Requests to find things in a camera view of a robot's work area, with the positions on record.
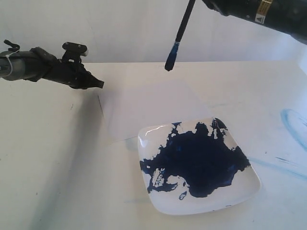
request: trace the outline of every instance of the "white plate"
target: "white plate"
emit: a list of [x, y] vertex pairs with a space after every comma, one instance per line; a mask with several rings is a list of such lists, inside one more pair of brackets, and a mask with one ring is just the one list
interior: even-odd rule
[[170, 215], [210, 212], [241, 203], [261, 183], [219, 119], [144, 128], [141, 171], [157, 210]]

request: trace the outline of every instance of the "white tabletop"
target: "white tabletop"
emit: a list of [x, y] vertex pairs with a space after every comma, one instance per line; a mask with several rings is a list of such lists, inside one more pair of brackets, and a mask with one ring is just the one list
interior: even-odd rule
[[283, 109], [307, 118], [307, 76], [295, 63], [177, 63], [172, 72], [162, 63], [85, 67], [105, 88], [184, 79], [228, 126], [261, 191], [220, 211], [161, 214], [144, 186], [136, 139], [115, 142], [107, 132], [99, 90], [1, 79], [0, 229], [306, 229], [307, 152], [281, 120]]

